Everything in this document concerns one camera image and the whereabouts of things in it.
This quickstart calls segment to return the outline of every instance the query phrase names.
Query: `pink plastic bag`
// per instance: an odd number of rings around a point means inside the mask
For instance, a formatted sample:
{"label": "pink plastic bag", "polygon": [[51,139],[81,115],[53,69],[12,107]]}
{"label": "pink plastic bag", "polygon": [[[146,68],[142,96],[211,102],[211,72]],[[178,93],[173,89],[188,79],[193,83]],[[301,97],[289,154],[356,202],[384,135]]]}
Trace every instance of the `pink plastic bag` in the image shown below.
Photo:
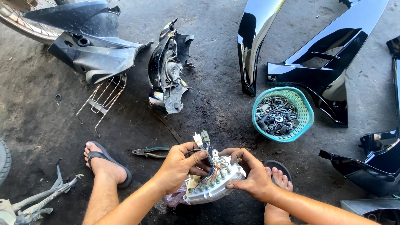
{"label": "pink plastic bag", "polygon": [[179,203],[183,203],[186,205],[190,205],[189,203],[185,202],[183,200],[183,196],[186,194],[186,184],[183,182],[183,184],[176,190],[173,194],[171,195],[166,195],[164,196],[165,202],[167,205],[171,208],[176,207]]}

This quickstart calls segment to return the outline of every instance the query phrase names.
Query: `wheel rim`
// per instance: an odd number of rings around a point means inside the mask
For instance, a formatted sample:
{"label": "wheel rim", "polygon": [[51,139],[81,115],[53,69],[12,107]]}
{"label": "wheel rim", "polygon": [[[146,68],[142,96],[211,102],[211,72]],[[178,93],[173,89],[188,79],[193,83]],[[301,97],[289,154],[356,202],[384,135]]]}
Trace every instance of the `wheel rim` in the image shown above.
{"label": "wheel rim", "polygon": [[[31,5],[27,0],[25,1],[31,6],[31,11],[57,6],[51,0],[38,0],[37,6]],[[0,0],[0,17],[24,32],[44,40],[54,41],[62,33],[62,30],[58,28],[23,18],[21,11],[10,7],[2,0]]]}

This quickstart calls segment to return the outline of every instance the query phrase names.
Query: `concrete floor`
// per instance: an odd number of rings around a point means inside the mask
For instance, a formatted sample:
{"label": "concrete floor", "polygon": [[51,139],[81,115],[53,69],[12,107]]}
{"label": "concrete floor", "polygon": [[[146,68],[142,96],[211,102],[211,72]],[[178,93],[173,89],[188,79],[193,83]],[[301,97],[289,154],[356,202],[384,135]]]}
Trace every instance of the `concrete floor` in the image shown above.
{"label": "concrete floor", "polygon": [[[364,159],[358,148],[365,133],[395,128],[394,87],[391,56],[385,42],[400,35],[400,6],[390,0],[368,41],[347,71],[349,128],[336,128],[322,111],[314,109],[314,125],[297,141],[271,142],[258,134],[250,119],[254,97],[242,94],[236,35],[246,0],[228,1],[115,1],[120,15],[120,38],[145,43],[158,41],[165,24],[178,18],[176,28],[194,34],[190,53],[196,66],[184,71],[192,86],[182,98],[181,113],[168,115],[184,141],[206,129],[215,148],[245,147],[260,160],[283,162],[292,173],[294,191],[338,206],[339,200],[371,197],[346,180],[320,150]],[[281,62],[332,20],[346,11],[337,0],[287,0],[266,37],[258,65]],[[75,116],[94,87],[46,53],[47,47],[0,24],[0,137],[12,154],[12,168],[0,186],[0,198],[18,202],[49,189],[56,180],[55,163],[61,157],[64,178],[82,173],[84,178],[69,193],[51,203],[54,208],[43,224],[80,224],[85,214],[93,174],[84,165],[86,141],[96,140],[110,149],[133,174],[124,200],[158,170],[162,161],[132,156],[131,149],[177,144],[165,126],[147,109],[147,63],[155,45],[139,54],[128,77],[128,88],[100,124],[86,108],[84,124]],[[258,93],[268,87],[259,73]],[[60,106],[55,95],[62,95]],[[176,210],[160,201],[142,224],[260,224],[263,203],[235,191],[216,202]]]}

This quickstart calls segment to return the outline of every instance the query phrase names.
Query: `teal plastic basket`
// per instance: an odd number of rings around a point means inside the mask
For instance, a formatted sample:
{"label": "teal plastic basket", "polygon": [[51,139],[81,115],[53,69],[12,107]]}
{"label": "teal plastic basket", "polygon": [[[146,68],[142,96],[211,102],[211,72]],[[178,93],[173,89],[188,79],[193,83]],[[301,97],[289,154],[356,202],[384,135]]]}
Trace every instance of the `teal plastic basket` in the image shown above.
{"label": "teal plastic basket", "polygon": [[[255,113],[257,110],[258,104],[264,99],[271,96],[283,96],[289,100],[289,102],[294,102],[296,106],[296,112],[298,112],[297,119],[299,120],[299,125],[287,136],[273,136],[265,131],[261,130],[258,126],[255,118]],[[306,97],[303,92],[294,87],[276,87],[271,88],[263,93],[261,93],[256,101],[254,102],[253,110],[252,110],[252,121],[256,130],[262,134],[264,137],[271,139],[273,141],[288,143],[295,141],[299,138],[306,130],[308,130],[311,125],[314,123],[314,111],[312,110],[310,104],[308,103]]]}

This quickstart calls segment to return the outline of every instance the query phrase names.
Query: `black sandal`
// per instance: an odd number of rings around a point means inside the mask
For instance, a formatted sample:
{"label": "black sandal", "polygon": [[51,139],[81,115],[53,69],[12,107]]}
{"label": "black sandal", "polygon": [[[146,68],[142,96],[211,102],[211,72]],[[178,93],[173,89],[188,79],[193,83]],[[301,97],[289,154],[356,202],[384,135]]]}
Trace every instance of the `black sandal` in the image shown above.
{"label": "black sandal", "polygon": [[[288,181],[292,182],[292,176],[290,175],[289,170],[282,163],[275,160],[267,160],[264,162],[264,166],[269,167],[271,169],[276,167],[278,170],[282,171],[283,175],[286,175],[288,177]],[[275,185],[277,185],[272,175],[271,175],[271,180]]]}
{"label": "black sandal", "polygon": [[103,152],[103,153],[101,153],[101,152],[92,152],[92,151],[89,150],[88,163],[89,163],[90,169],[92,169],[92,167],[90,165],[90,161],[93,158],[102,158],[102,159],[106,159],[106,160],[108,160],[110,162],[113,162],[113,163],[117,164],[118,166],[124,168],[124,170],[126,171],[126,179],[125,179],[125,181],[122,182],[121,184],[118,184],[117,187],[126,187],[126,186],[128,186],[128,184],[132,180],[132,174],[130,173],[130,171],[126,167],[124,167],[123,165],[121,165],[117,161],[115,161],[113,158],[111,158],[111,156],[108,154],[107,150],[101,144],[97,143],[96,141],[88,141],[88,142],[94,143]]}

